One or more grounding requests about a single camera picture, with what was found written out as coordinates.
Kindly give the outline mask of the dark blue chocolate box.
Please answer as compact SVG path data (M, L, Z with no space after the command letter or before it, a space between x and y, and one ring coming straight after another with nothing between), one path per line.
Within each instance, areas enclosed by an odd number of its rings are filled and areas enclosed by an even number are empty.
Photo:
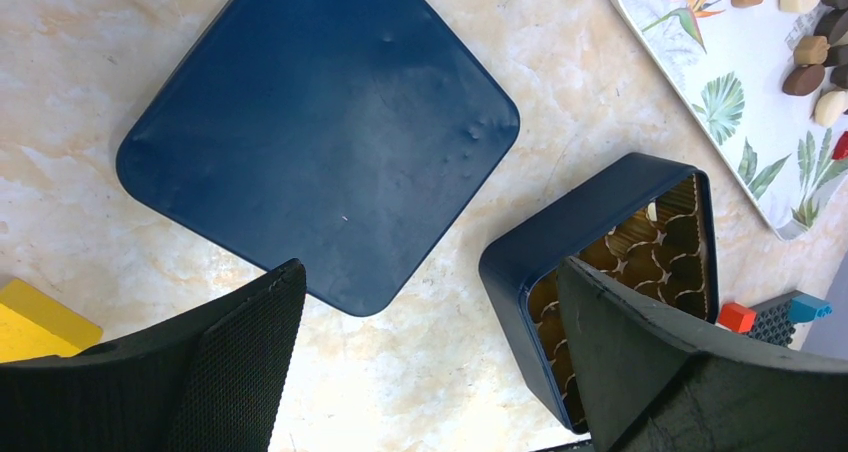
M659 221L646 217L658 205ZM569 431L588 425L559 318L556 270L575 256L708 323L718 316L717 260L705 172L627 154L495 240L479 272L529 390Z

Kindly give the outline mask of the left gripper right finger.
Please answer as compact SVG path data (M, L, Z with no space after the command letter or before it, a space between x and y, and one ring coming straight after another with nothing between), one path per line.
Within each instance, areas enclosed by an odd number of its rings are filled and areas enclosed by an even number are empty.
M599 451L843 451L847 364L756 341L575 258L562 321Z

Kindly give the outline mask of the white chocolate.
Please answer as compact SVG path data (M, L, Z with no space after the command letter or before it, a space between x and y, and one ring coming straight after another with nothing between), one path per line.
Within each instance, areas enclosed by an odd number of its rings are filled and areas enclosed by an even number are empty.
M652 223L657 223L659 221L658 205L655 201L652 201L647 205L646 217Z

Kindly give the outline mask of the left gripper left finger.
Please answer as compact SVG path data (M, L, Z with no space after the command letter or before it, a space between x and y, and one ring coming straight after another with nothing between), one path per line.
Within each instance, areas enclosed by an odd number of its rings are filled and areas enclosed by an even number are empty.
M292 259L141 331L1 367L5 451L264 451L307 294Z

